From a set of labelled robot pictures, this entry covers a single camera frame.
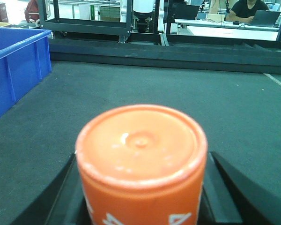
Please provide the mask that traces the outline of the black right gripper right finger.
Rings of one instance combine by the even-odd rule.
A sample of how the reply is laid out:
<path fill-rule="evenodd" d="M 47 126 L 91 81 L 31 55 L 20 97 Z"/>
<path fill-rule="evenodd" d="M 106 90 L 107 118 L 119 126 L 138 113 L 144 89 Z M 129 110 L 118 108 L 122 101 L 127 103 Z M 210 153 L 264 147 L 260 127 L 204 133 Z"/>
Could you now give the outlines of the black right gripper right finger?
<path fill-rule="evenodd" d="M 207 154 L 200 225 L 281 225 L 281 198 L 216 152 Z"/>

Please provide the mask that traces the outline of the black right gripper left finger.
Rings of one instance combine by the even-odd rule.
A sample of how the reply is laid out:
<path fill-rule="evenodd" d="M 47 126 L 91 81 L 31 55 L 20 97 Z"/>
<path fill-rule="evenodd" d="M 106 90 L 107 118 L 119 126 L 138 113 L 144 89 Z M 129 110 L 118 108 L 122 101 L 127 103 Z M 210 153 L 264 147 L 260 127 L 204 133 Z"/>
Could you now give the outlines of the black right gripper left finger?
<path fill-rule="evenodd" d="M 72 154 L 47 188 L 11 223 L 13 225 L 85 225 L 87 207 L 76 157 Z"/>

